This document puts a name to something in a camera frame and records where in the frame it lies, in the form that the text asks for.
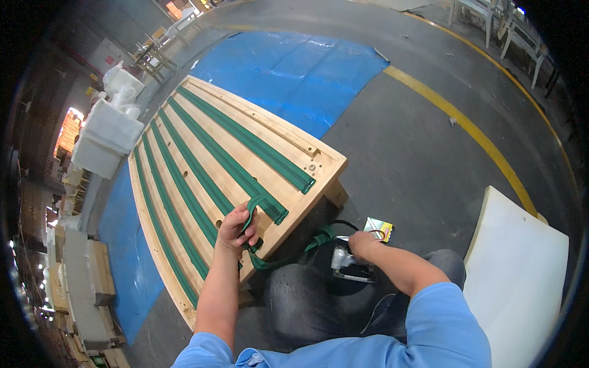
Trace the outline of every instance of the blue shirt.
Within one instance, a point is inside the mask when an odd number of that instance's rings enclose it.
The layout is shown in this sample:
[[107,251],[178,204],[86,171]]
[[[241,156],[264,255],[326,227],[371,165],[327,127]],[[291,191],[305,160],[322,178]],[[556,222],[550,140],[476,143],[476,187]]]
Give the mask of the blue shirt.
[[462,291],[452,283],[421,290],[409,303],[407,345],[394,337],[343,337],[290,354],[247,348],[233,363],[229,346],[211,333],[195,334],[173,368],[244,367],[491,367],[487,336]]

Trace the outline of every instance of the hand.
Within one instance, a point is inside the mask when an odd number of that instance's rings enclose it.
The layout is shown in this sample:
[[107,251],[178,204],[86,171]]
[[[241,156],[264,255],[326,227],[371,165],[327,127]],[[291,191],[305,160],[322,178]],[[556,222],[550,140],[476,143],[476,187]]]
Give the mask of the hand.
[[370,250],[375,246],[378,247],[382,245],[376,238],[374,238],[372,233],[367,233],[365,231],[355,232],[354,235],[349,237],[348,244],[350,245],[352,254],[356,258],[366,260],[371,263],[374,262],[369,259]]
[[249,216],[250,213],[247,210],[247,201],[241,203],[233,211],[228,213],[219,228],[217,246],[241,254],[243,251],[241,245],[245,242],[248,242],[250,246],[255,245],[260,238],[257,234],[257,225],[260,222],[260,215],[258,215],[256,208],[253,211],[252,221],[247,226],[245,233],[241,235],[243,224],[247,221]]

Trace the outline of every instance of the pneumatic staple gun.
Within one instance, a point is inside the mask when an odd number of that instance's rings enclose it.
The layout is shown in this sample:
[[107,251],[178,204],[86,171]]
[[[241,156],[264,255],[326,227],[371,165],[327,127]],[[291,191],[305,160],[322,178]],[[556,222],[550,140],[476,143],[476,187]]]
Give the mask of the pneumatic staple gun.
[[[348,241],[347,236],[338,236],[337,238],[346,242]],[[360,274],[364,274],[366,276],[354,276],[345,273],[343,268],[348,268],[353,264],[359,265],[361,267]],[[333,276],[339,279],[359,281],[361,283],[368,284],[376,283],[376,279],[372,277],[372,273],[374,272],[374,265],[367,261],[357,259],[351,255],[350,252],[348,252],[348,247],[346,245],[336,244],[335,248],[333,249],[331,269],[333,270]]]

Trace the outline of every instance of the light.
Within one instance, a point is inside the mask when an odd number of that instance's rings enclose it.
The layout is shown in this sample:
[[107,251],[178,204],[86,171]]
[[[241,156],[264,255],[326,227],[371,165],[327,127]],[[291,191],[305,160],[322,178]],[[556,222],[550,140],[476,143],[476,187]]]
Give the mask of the light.
[[70,112],[70,111],[71,111],[71,112],[73,112],[75,115],[77,115],[77,116],[78,116],[78,118],[80,118],[80,120],[84,120],[84,114],[82,114],[81,112],[79,112],[79,111],[78,111],[78,110],[76,110],[75,108],[73,108],[73,107],[70,107],[70,108],[68,109],[68,112]]

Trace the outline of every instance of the blue tarp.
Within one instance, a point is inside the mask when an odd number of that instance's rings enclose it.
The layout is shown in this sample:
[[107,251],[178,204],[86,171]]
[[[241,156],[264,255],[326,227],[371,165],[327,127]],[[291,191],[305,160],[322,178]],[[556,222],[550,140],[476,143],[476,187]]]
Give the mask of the blue tarp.
[[388,64],[373,48],[285,32],[246,32],[211,50],[190,75],[321,138]]
[[97,235],[108,247],[117,292],[114,311],[125,338],[132,344],[164,283],[139,223],[128,163],[123,165],[112,187]]
[[[191,75],[211,82],[320,138],[387,63],[371,47],[283,32],[237,34],[211,50]],[[164,285],[137,216],[128,164],[98,229],[108,245],[114,311],[132,344]]]

